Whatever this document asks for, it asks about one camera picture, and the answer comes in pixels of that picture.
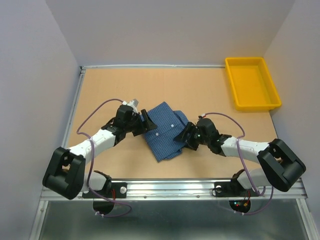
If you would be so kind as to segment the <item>blue checked long sleeve shirt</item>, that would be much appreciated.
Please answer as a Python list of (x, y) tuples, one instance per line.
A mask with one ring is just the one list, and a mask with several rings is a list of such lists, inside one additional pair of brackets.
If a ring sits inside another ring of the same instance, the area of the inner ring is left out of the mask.
[(182, 153), (185, 147), (183, 142), (174, 141), (189, 120), (180, 110), (172, 110), (164, 101), (147, 112), (151, 121), (157, 126), (144, 134), (144, 139), (149, 146), (156, 161), (171, 160)]

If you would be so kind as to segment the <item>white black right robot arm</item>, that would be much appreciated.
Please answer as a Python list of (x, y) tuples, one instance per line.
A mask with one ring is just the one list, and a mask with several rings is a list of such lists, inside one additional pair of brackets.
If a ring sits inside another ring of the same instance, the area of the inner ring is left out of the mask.
[(287, 192), (307, 169), (283, 140), (254, 142), (221, 134), (209, 118), (200, 118), (196, 124), (188, 122), (174, 141), (184, 143), (194, 151), (204, 145), (216, 155), (260, 164), (260, 168), (248, 170), (244, 167), (233, 175), (229, 189), (235, 195), (258, 187), (274, 187)]

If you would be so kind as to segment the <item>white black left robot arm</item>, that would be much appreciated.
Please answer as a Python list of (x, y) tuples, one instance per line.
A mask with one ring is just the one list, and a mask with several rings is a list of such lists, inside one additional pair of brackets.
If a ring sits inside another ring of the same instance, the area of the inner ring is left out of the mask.
[(115, 117), (93, 136), (70, 148), (58, 147), (54, 150), (42, 185), (72, 200), (84, 190), (85, 167), (92, 158), (116, 146), (128, 133), (139, 136), (156, 128), (145, 109), (135, 112), (132, 106), (121, 105)]

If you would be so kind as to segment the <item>yellow plastic bin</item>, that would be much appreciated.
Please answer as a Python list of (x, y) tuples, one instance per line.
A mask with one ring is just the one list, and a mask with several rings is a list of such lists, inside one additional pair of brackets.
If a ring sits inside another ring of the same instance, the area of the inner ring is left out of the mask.
[(282, 105), (263, 57), (227, 57), (225, 70), (236, 110), (263, 112)]

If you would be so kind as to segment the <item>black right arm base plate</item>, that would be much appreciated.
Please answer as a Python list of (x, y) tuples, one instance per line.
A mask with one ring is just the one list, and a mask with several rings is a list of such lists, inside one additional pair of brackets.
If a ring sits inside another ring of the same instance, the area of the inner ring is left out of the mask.
[(252, 189), (244, 189), (239, 183), (231, 181), (215, 182), (211, 194), (217, 198), (258, 197)]

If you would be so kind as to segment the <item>aluminium back rail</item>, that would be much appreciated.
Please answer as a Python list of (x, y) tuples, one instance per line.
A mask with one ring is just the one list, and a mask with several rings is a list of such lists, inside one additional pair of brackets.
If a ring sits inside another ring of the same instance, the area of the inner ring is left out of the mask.
[(81, 70), (89, 69), (173, 69), (173, 68), (187, 68), (187, 69), (223, 69), (223, 64), (107, 64), (107, 65), (86, 65), (80, 66)]

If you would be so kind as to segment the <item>aluminium rail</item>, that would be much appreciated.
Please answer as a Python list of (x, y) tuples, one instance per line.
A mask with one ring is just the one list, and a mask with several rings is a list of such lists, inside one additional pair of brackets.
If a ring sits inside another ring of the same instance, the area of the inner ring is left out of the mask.
[(89, 69), (173, 69), (173, 68), (187, 68), (187, 69), (223, 69), (223, 64), (107, 64), (107, 65), (86, 65), (80, 66), (81, 70)]
[(48, 167), (51, 165), (51, 160), (53, 159), (55, 151), (60, 148), (64, 147), (68, 143), (68, 137), (69, 137), (69, 130), (72, 125), (72, 120), (73, 120), (73, 114), (76, 109), (76, 104), (78, 101), (78, 95), (81, 90), (82, 86), (82, 77), (83, 77), (83, 70), (80, 68), (75, 77), (72, 79), (73, 82), (70, 85), (71, 88), (66, 92), (67, 97), (66, 101), (64, 101), (64, 115), (62, 119), (62, 124), (61, 124), (61, 133), (59, 134), (59, 140), (57, 144), (53, 147), (53, 152), (51, 154), (51, 157), (49, 158), (48, 161)]
[[(203, 179), (113, 179), (112, 182), (126, 182), (126, 198), (116, 198), (117, 201), (187, 201), (187, 200), (243, 200), (245, 197), (215, 197), (212, 189), (215, 182), (228, 182), (227, 178), (203, 178)], [(262, 197), (250, 196), (250, 200), (268, 200), (271, 187), (266, 187)], [(95, 195), (80, 192), (74, 201), (102, 201), (94, 198)], [(272, 199), (306, 199), (308, 197), (303, 182), (299, 179), (288, 192), (274, 189)], [(65, 197), (44, 187), (40, 195), (41, 201), (67, 201)]]

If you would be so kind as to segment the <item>aluminium front rail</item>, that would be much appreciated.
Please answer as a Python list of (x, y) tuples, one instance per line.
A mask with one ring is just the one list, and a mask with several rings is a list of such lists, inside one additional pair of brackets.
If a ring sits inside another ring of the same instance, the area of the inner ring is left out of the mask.
[[(215, 197), (212, 189), (215, 182), (228, 182), (227, 178), (203, 178), (203, 179), (113, 179), (112, 182), (126, 182), (126, 198), (116, 198), (117, 201), (187, 201), (187, 200), (243, 200), (245, 197)], [(262, 197), (250, 196), (250, 200), (268, 200), (271, 187), (266, 187)], [(102, 201), (94, 198), (95, 195), (80, 192), (74, 201)], [(303, 182), (299, 179), (288, 192), (274, 189), (272, 199), (306, 199), (308, 197)], [(44, 187), (40, 195), (41, 201), (67, 201), (65, 197)]]

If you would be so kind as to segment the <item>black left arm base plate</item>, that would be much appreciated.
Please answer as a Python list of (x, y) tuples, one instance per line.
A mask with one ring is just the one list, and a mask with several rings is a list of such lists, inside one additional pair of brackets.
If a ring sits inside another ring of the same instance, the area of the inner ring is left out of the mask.
[(128, 184), (126, 182), (112, 182), (111, 187), (104, 187), (96, 192), (108, 199), (125, 199), (127, 197)]

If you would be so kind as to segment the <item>aluminium left side rail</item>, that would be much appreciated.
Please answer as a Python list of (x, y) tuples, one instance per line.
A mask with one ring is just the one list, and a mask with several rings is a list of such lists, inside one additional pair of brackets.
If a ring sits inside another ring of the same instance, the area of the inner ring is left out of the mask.
[(60, 148), (64, 147), (68, 143), (68, 137), (69, 137), (69, 130), (72, 125), (72, 120), (73, 120), (73, 114), (76, 109), (76, 104), (78, 101), (78, 95), (81, 90), (82, 86), (82, 77), (83, 77), (83, 70), (80, 68), (75, 77), (72, 79), (73, 82), (70, 85), (71, 88), (66, 92), (67, 97), (66, 101), (64, 101), (64, 115), (62, 119), (62, 124), (61, 124), (61, 133), (59, 134), (59, 140), (57, 144), (53, 147), (53, 152), (51, 154), (51, 157), (49, 158), (48, 161), (48, 167), (51, 165), (51, 160), (53, 159), (55, 151)]

